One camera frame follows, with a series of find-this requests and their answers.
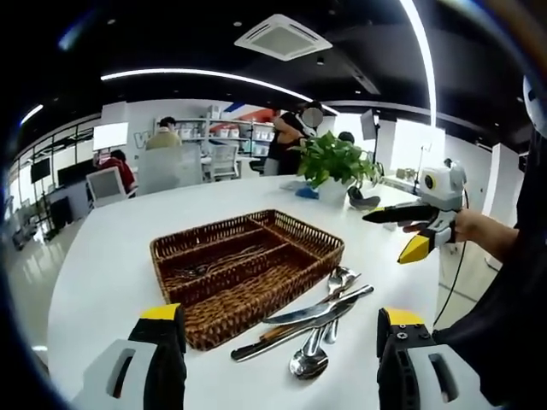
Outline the person's right hand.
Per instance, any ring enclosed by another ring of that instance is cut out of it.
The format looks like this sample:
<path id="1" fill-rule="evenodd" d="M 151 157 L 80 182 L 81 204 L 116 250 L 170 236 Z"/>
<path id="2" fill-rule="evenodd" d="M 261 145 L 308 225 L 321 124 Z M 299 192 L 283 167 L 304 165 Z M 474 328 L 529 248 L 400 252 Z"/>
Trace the person's right hand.
<path id="1" fill-rule="evenodd" d="M 490 219 L 485 215 L 471 210 L 462 210 L 456 215 L 456 241 L 479 244 L 484 228 L 488 227 Z"/>

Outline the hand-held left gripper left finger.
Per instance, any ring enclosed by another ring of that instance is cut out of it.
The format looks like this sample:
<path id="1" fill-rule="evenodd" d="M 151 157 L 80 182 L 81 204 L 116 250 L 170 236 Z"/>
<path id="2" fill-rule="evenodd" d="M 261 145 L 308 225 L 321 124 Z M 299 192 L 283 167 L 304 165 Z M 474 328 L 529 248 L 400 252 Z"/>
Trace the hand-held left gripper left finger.
<path id="1" fill-rule="evenodd" d="M 73 409 L 184 407 L 185 316 L 180 304 L 141 314 L 127 339 L 112 342 L 84 371 Z"/>

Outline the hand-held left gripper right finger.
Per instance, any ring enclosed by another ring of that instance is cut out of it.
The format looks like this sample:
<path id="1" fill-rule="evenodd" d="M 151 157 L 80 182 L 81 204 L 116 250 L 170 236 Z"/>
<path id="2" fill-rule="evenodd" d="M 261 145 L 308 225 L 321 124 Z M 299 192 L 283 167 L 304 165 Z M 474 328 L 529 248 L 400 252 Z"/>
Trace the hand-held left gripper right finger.
<path id="1" fill-rule="evenodd" d="M 381 409 L 490 409 L 479 375 L 451 347 L 434 342 L 410 311 L 383 307 L 377 321 Z"/>

